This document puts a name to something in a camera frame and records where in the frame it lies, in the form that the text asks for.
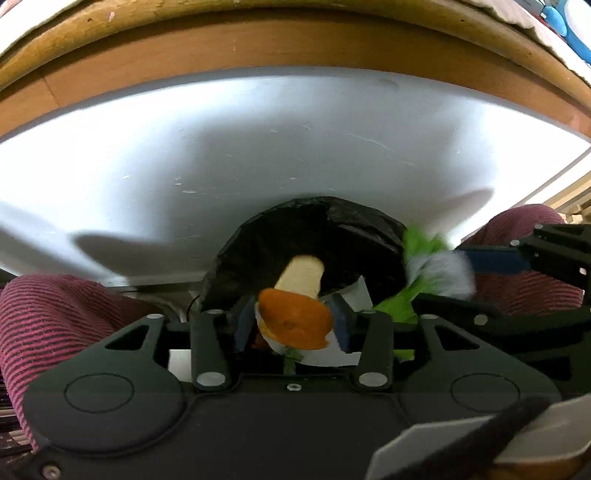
striped fabric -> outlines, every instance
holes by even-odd
[[[564,220],[546,205],[524,205],[497,215],[462,245],[508,246],[511,240],[530,235],[538,223]],[[475,300],[492,303],[508,314],[544,313],[580,307],[583,291],[537,272],[478,274]]]
[[[70,275],[27,275],[0,293],[0,369],[27,439],[27,385],[45,370],[157,307]]]

